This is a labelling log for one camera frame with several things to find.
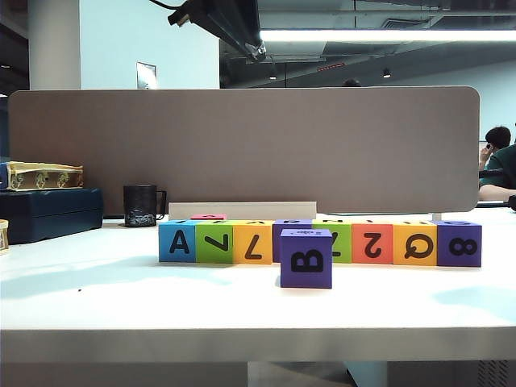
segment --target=pink block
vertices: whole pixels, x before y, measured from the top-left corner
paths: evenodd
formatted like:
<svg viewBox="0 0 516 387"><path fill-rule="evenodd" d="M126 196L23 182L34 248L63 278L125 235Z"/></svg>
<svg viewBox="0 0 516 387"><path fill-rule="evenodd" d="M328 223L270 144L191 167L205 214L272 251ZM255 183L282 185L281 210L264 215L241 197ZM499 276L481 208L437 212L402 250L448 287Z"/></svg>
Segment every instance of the pink block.
<svg viewBox="0 0 516 387"><path fill-rule="evenodd" d="M190 216L191 220L226 220L226 214L196 214Z"/></svg>

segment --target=person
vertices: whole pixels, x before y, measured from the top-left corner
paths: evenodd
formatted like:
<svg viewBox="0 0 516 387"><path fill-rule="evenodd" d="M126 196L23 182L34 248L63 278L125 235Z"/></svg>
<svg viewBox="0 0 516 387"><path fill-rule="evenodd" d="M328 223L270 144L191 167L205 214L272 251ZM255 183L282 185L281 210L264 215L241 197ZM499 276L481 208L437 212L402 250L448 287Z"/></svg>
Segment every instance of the person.
<svg viewBox="0 0 516 387"><path fill-rule="evenodd" d="M349 78L342 83L342 87L362 87L362 84L358 79Z"/></svg>
<svg viewBox="0 0 516 387"><path fill-rule="evenodd" d="M485 168L485 163L489 157L495 152L508 147L510 144L510 130L506 127L494 127L485 135L487 145L481 149L479 157L478 170L482 171Z"/></svg>
<svg viewBox="0 0 516 387"><path fill-rule="evenodd" d="M500 149L489 159L486 169L503 169L503 176L481 178L480 200L502 200L516 195L516 144Z"/></svg>

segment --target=fluorescent light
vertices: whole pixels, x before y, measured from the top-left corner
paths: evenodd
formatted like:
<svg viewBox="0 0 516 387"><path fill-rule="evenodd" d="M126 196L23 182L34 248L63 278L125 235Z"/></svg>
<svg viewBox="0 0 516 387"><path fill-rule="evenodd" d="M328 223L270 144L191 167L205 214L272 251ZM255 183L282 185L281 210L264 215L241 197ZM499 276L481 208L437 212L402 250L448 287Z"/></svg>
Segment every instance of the fluorescent light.
<svg viewBox="0 0 516 387"><path fill-rule="evenodd" d="M516 31L263 30L264 42L514 42Z"/></svg>

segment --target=metal pipe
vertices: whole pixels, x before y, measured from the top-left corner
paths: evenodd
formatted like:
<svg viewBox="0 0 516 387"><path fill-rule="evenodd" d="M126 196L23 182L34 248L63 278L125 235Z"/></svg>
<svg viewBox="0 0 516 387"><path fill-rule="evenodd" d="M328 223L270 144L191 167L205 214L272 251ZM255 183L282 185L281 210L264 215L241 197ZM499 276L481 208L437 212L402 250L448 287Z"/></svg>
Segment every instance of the metal pipe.
<svg viewBox="0 0 516 387"><path fill-rule="evenodd" d="M277 15L286 13L295 15L346 15L346 16L411 16L411 17L497 17L516 16L516 10L260 10L260 15Z"/></svg>

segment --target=desk divider panel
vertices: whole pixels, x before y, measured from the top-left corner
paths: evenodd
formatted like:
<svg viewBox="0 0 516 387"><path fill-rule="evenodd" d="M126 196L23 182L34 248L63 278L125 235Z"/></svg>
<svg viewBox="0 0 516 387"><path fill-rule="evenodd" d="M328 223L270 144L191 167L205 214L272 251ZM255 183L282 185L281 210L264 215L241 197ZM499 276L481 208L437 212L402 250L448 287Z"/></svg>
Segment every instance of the desk divider panel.
<svg viewBox="0 0 516 387"><path fill-rule="evenodd" d="M479 96L469 87L23 91L12 160L84 165L106 214L123 185L171 202L317 201L319 212L471 210Z"/></svg>

